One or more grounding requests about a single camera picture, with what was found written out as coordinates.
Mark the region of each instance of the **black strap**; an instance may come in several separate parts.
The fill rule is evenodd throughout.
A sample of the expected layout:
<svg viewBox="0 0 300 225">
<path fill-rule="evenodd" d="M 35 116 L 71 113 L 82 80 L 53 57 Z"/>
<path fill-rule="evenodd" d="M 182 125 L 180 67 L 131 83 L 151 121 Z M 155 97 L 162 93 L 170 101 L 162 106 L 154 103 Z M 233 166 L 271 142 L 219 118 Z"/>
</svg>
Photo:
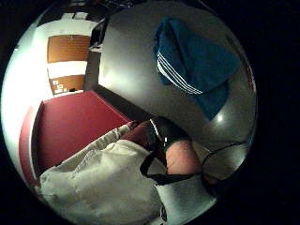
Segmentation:
<svg viewBox="0 0 300 225">
<path fill-rule="evenodd" d="M 167 185 L 173 182 L 182 181 L 189 179 L 194 174 L 187 174 L 187 175 L 181 175 L 181 174 L 172 174 L 172 175 L 165 175 L 165 174 L 149 174 L 149 168 L 155 159 L 155 157 L 158 155 L 158 149 L 154 149 L 150 152 L 150 154 L 144 159 L 140 171 L 144 177 L 151 178 L 157 182 L 158 185 Z"/>
</svg>

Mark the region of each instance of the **sleeve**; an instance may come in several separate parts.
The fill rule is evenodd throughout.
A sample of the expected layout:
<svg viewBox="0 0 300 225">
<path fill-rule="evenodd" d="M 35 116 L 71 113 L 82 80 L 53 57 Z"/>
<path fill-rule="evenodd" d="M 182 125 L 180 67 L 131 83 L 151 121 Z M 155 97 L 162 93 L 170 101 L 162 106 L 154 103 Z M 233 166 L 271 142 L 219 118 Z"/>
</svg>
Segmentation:
<svg viewBox="0 0 300 225">
<path fill-rule="evenodd" d="M 160 216 L 166 225 L 186 224 L 214 205 L 199 174 L 165 185 L 156 184 L 162 207 Z"/>
</svg>

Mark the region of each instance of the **fabric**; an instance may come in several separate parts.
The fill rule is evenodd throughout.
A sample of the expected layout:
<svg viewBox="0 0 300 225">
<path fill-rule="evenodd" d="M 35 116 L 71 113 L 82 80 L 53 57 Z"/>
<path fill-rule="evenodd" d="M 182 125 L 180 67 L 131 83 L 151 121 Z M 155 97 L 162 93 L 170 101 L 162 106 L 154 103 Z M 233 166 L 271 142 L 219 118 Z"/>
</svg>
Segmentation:
<svg viewBox="0 0 300 225">
<path fill-rule="evenodd" d="M 167 219 L 164 224 L 167 225 L 186 224 L 217 201 L 204 188 L 200 175 L 168 185 L 156 185 L 156 188 Z"/>
<path fill-rule="evenodd" d="M 162 82 L 191 94 L 213 119 L 228 98 L 227 81 L 239 66 L 238 57 L 194 34 L 176 18 L 161 22 L 156 42 L 154 55 Z"/>
<path fill-rule="evenodd" d="M 139 170 L 149 153 L 119 140 L 127 132 L 112 130 L 40 176 L 40 193 L 57 214 L 83 225 L 141 225 L 159 216 L 155 182 Z M 158 160 L 150 170 L 166 172 Z"/>
</svg>

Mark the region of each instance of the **white stripe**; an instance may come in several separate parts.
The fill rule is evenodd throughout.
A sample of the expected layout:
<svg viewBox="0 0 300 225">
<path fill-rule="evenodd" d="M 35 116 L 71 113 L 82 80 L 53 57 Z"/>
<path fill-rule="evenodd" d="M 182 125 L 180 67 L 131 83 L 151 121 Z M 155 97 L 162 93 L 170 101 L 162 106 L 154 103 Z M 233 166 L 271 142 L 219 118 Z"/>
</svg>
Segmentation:
<svg viewBox="0 0 300 225">
<path fill-rule="evenodd" d="M 173 80 L 173 78 L 171 78 L 168 73 L 163 69 L 163 67 L 161 66 L 160 62 L 157 61 L 157 67 L 158 67 L 158 70 L 159 72 L 161 72 L 162 75 L 164 75 L 166 78 L 168 78 L 170 80 L 170 82 L 172 82 L 175 86 L 177 86 L 178 88 L 182 89 L 183 91 L 185 92 L 188 92 L 189 94 L 194 94 L 188 90 L 186 90 L 185 88 L 183 88 L 182 86 L 178 85 L 177 82 L 175 82 Z"/>
<path fill-rule="evenodd" d="M 67 61 L 47 64 L 48 76 L 50 79 L 66 77 L 71 75 L 84 75 L 86 61 Z"/>
<path fill-rule="evenodd" d="M 161 64 L 170 72 L 170 74 L 176 78 L 176 80 L 183 86 L 183 88 L 187 89 L 188 91 L 194 93 L 194 94 L 201 94 L 202 92 L 197 90 L 196 88 L 193 88 L 192 86 L 188 85 L 186 83 L 186 81 L 183 80 L 183 78 L 181 76 L 177 76 L 176 74 L 174 74 L 171 69 L 170 66 L 166 65 L 166 63 L 163 61 L 163 59 L 159 56 L 158 59 L 161 61 Z"/>
<path fill-rule="evenodd" d="M 157 60 L 157 65 L 158 65 L 158 70 L 162 73 L 162 75 L 164 75 L 166 78 L 168 78 L 174 85 L 176 85 L 183 91 L 188 92 L 189 94 L 196 94 L 192 91 L 189 91 L 184 86 L 180 85 L 179 84 L 180 82 L 174 76 L 170 77 L 168 74 L 168 69 L 166 69 L 167 71 L 165 71 L 163 62 L 161 62 L 160 59 Z"/>
<path fill-rule="evenodd" d="M 158 52 L 158 55 L 157 55 L 157 56 L 160 57 L 160 58 L 163 60 L 163 62 L 165 62 L 165 64 L 167 64 L 167 65 L 169 66 L 170 70 L 172 71 L 172 74 L 173 74 L 173 75 L 177 75 L 177 78 L 180 79 L 183 83 L 185 83 L 186 86 L 190 87 L 191 89 L 193 89 L 193 90 L 195 90 L 195 91 L 198 91 L 198 92 L 201 92 L 201 93 L 202 93 L 202 91 L 200 91 L 200 90 L 198 90 L 197 88 L 195 88 L 195 87 L 189 85 L 189 84 L 188 84 L 188 83 L 180 76 L 180 74 L 178 74 L 178 72 L 177 72 L 177 71 L 169 64 L 169 62 L 166 60 L 166 58 L 165 58 L 160 52 Z"/>
<path fill-rule="evenodd" d="M 196 89 L 195 87 L 189 85 L 181 76 L 180 74 L 177 73 L 177 71 L 169 64 L 169 62 L 165 59 L 165 57 L 163 57 L 163 55 L 159 52 L 158 57 L 160 57 L 162 59 L 162 61 L 164 62 L 164 64 L 166 64 L 166 66 L 168 66 L 168 69 L 171 71 L 171 74 L 173 76 L 176 76 L 179 80 L 182 81 L 182 83 L 184 83 L 186 85 L 187 88 L 190 88 L 191 90 L 194 90 L 195 92 L 197 92 L 197 94 L 201 94 L 202 91 Z"/>
<path fill-rule="evenodd" d="M 170 75 L 176 79 L 176 81 L 178 82 L 179 85 L 182 86 L 182 88 L 184 88 L 185 90 L 193 93 L 193 94 L 201 94 L 202 92 L 200 92 L 197 89 L 194 88 L 190 88 L 190 86 L 187 86 L 185 83 L 182 82 L 182 79 L 179 79 L 178 76 L 176 76 L 173 72 L 170 71 L 170 68 L 162 61 L 162 59 L 159 57 L 158 60 L 160 60 L 160 64 L 162 66 L 164 66 L 166 68 L 166 70 L 170 73 Z"/>
<path fill-rule="evenodd" d="M 160 134 L 158 133 L 158 128 L 157 128 L 156 124 L 154 123 L 154 121 L 153 121 L 152 119 L 150 119 L 150 122 L 151 122 L 151 124 L 152 124 L 152 127 L 154 128 L 154 131 L 155 131 L 156 134 L 157 134 L 157 137 L 158 137 L 159 140 L 162 142 L 162 138 L 161 138 Z"/>
</svg>

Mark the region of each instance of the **blue cloth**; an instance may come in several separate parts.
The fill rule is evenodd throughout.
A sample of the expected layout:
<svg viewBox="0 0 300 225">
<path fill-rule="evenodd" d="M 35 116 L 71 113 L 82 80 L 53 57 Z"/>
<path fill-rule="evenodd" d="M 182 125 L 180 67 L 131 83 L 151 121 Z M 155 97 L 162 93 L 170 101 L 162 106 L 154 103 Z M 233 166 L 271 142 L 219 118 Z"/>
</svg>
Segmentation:
<svg viewBox="0 0 300 225">
<path fill-rule="evenodd" d="M 154 55 L 162 82 L 191 94 L 212 120 L 228 98 L 228 79 L 239 66 L 238 57 L 176 18 L 161 22 L 156 42 Z"/>
</svg>

